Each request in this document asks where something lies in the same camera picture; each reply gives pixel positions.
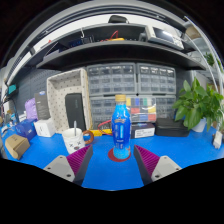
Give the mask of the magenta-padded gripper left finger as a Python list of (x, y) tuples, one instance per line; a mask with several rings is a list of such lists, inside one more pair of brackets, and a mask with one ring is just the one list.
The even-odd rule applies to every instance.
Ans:
[(88, 145), (68, 156), (59, 155), (44, 170), (81, 186), (92, 155), (93, 147)]

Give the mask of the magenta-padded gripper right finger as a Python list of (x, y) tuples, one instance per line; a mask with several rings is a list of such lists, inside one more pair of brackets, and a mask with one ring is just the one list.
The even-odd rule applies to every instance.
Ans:
[(158, 156), (138, 145), (134, 146), (134, 157), (144, 185), (181, 170), (181, 167), (167, 155)]

